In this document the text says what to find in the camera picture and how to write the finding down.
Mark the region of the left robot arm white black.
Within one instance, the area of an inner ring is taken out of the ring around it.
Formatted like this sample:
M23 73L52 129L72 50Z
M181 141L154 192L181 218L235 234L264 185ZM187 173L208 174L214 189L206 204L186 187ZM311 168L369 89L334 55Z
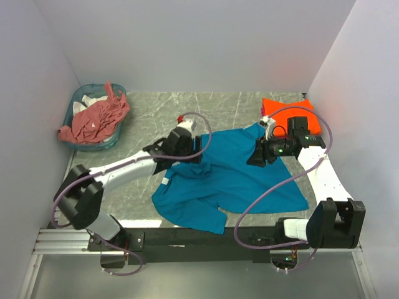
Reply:
M110 250L126 249L130 238L125 228L101 210L104 195L136 179L170 169L176 162L199 163L201 158L201 138L177 126L166 138L115 163L92 169L81 164L74 166L54 196L54 204L73 228L85 229Z

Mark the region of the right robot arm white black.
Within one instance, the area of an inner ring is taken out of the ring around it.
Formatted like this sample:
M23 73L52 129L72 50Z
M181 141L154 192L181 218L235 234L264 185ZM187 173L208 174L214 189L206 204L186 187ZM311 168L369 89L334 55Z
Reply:
M276 121L269 116L259 120L265 135L256 140L247 164L265 167L279 157L293 156L307 172L317 207L309 219L280 218L274 243L286 249L299 240L312 248L354 249L358 245L365 218L365 206L353 200L342 186L327 155L328 147L319 135L313 135L305 116L287 121L287 135L274 135Z

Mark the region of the teal blue t shirt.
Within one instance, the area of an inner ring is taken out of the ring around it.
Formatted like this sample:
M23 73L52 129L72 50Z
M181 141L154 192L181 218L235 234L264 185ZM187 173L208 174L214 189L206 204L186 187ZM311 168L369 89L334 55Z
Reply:
M264 134L258 124L201 135L201 162L172 166L152 195L156 211L174 225L223 234L226 211L242 214L262 193L289 179L281 159L247 164Z

